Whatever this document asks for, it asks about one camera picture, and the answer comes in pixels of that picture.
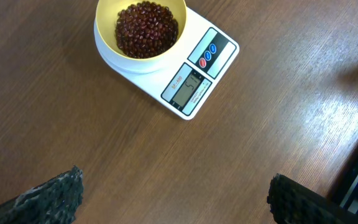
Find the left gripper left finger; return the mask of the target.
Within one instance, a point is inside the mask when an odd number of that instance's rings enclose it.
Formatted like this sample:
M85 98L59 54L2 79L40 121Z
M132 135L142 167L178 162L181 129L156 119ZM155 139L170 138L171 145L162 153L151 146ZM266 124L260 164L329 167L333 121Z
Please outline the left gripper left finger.
M74 166L0 204L0 223L73 223L83 192L83 171Z

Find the red beans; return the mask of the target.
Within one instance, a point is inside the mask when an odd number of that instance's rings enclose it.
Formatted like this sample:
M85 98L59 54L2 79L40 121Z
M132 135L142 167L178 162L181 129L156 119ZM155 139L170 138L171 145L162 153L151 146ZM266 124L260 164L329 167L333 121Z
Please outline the red beans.
M178 22L167 6L142 1L131 4L117 15L116 43L119 50L130 58L158 56L177 42Z

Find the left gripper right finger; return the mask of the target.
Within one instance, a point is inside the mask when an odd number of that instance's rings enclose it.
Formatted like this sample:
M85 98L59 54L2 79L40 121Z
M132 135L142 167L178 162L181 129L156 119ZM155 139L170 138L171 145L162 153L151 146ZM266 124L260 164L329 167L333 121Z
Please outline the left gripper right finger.
M356 214L281 174L270 181L267 203L278 224L358 224Z

